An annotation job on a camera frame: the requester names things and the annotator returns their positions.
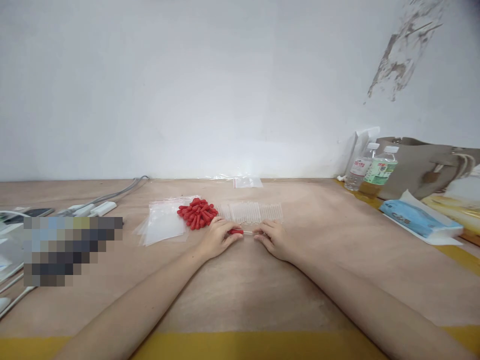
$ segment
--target blue tissue box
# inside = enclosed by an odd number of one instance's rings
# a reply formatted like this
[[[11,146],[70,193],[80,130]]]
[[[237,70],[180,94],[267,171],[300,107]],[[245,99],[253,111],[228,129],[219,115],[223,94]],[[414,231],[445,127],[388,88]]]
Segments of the blue tissue box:
[[[448,224],[442,223],[419,207],[401,200],[385,201],[380,206],[380,211],[424,238],[440,231],[456,236],[459,235],[458,232],[461,234],[463,229],[458,222],[452,220]]]

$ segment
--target wall stain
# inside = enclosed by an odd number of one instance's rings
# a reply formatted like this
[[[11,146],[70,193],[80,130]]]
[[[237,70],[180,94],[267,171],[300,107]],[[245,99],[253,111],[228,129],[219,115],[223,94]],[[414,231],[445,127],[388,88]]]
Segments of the wall stain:
[[[391,35],[368,89],[369,98],[378,87],[395,101],[397,93],[409,83],[434,30],[442,25],[446,6],[446,0],[411,0],[404,6],[400,27]]]

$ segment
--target hand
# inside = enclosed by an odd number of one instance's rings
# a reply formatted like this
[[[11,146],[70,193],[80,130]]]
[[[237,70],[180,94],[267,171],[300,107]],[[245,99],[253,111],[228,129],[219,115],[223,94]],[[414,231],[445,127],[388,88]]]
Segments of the hand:
[[[277,220],[263,220],[253,232],[258,233],[253,238],[261,242],[274,257],[292,261],[296,245]]]
[[[225,238],[225,235],[230,230],[241,228],[242,227],[236,222],[227,221],[221,216],[214,217],[208,227],[208,231],[198,245],[199,250],[206,257],[206,260],[217,257],[231,244],[242,239],[244,236],[239,233],[229,235]]]

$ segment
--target water bottle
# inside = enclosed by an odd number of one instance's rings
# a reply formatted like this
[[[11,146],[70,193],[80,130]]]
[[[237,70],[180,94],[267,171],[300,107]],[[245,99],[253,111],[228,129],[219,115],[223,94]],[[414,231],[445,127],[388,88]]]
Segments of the water bottle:
[[[345,188],[351,191],[357,191],[360,184],[364,181],[365,174],[372,164],[372,160],[375,156],[375,150],[378,149],[380,144],[371,142],[366,146],[361,156],[355,160],[351,166],[350,173],[345,179]]]
[[[395,153],[398,146],[385,146],[383,153],[375,155],[368,169],[359,191],[369,199],[374,199],[380,194],[383,186],[388,181],[398,164]]]

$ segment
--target yellowish liquid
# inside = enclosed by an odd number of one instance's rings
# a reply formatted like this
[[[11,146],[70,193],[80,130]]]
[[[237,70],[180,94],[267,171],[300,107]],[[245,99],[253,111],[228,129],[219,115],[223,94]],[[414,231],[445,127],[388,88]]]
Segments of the yellowish liquid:
[[[364,181],[361,183],[360,188],[358,189],[358,192],[369,199],[375,199],[378,196],[378,194],[380,194],[380,192],[382,191],[382,187],[383,185],[376,185],[376,184],[372,184],[367,181]]]

